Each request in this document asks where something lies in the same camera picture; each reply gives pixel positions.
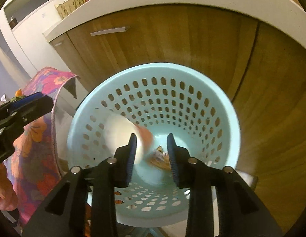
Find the light blue perforated trash basket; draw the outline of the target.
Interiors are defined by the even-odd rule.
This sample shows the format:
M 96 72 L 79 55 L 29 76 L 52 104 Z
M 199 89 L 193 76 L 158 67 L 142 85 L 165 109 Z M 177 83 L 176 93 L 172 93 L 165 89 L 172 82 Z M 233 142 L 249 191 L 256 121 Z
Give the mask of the light blue perforated trash basket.
M 235 167 L 240 127 L 227 95 L 217 84 L 189 67 L 143 64 L 111 76 L 79 106 L 67 139 L 69 166 L 90 168 L 111 157 L 105 139 L 110 114 L 145 127 L 151 150 L 166 148 L 167 136 L 207 166 Z M 162 227 L 185 220 L 189 190 L 178 189 L 170 171 L 136 160 L 127 188 L 115 195 L 117 222 L 135 227 Z

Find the floral cloth covered table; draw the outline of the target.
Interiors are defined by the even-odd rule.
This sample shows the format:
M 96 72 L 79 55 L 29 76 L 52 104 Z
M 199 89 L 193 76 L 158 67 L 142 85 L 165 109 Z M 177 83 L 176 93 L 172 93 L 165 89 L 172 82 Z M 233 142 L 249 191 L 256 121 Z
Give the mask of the floral cloth covered table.
M 24 127 L 14 153 L 0 164 L 0 210 L 18 209 L 24 227 L 47 194 L 60 181 L 55 111 Z

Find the green vegetable scrap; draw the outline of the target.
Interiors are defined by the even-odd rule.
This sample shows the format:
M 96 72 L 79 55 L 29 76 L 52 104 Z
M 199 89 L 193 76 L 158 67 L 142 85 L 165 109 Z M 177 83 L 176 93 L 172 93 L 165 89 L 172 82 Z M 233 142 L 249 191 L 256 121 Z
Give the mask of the green vegetable scrap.
M 10 103 L 12 103 L 12 102 L 16 102 L 16 101 L 19 101 L 19 100 L 22 100 L 22 99 L 24 99 L 24 98 L 26 98 L 26 96 L 25 95 L 21 95 L 21 96 L 15 96 L 15 97 L 13 97 L 12 99 L 10 99 Z

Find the white paper cup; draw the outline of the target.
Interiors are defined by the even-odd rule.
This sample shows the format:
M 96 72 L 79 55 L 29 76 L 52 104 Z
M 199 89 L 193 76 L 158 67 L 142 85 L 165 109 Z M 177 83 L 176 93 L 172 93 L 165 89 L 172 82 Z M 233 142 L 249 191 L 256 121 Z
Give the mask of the white paper cup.
M 100 123 L 104 126 L 105 145 L 111 154 L 114 155 L 117 148 L 126 146 L 130 136 L 136 135 L 137 145 L 134 164 L 139 164 L 144 160 L 146 154 L 150 152 L 153 143 L 152 133 L 143 126 L 136 125 L 126 117 L 112 112 L 109 109 L 102 109 L 97 114 Z

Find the beige chopstick holder basket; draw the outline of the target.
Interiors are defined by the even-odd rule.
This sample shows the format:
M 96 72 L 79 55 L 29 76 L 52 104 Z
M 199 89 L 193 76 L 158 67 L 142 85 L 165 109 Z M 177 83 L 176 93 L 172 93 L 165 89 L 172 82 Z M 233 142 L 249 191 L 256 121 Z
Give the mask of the beige chopstick holder basket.
M 78 9 L 83 5 L 82 0 L 68 0 L 62 4 L 55 6 L 60 18 L 64 20 L 67 16 L 69 16 L 72 12 Z

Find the orange snack bag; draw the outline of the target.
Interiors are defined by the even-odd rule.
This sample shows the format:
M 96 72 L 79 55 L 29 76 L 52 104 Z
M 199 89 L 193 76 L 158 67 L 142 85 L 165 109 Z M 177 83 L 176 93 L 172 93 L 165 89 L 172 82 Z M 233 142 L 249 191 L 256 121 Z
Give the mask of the orange snack bag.
M 169 154 L 164 152 L 162 146 L 158 146 L 152 152 L 148 158 L 148 162 L 161 170 L 171 171 Z

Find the dark bottle on ledge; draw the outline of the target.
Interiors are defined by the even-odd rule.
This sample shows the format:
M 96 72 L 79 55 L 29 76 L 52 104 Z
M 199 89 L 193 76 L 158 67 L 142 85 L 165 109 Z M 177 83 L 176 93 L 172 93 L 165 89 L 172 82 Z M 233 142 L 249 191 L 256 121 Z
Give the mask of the dark bottle on ledge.
M 11 16 L 10 21 L 9 21 L 10 28 L 14 29 L 17 24 L 18 24 L 17 19 L 15 17 Z

